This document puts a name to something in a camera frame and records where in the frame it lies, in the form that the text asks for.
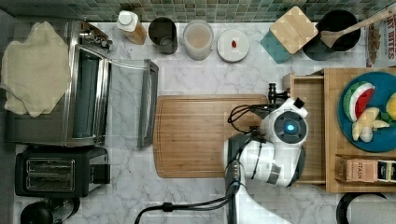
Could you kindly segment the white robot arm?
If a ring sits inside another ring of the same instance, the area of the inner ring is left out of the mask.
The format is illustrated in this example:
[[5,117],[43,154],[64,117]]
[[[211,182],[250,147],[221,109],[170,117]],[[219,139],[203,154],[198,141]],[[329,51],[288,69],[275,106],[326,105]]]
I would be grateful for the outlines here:
[[270,111],[256,133],[238,133],[223,149],[227,224],[291,224],[267,210],[248,194],[246,181],[259,180],[289,187],[304,169],[304,142],[308,136],[304,102],[289,98]]

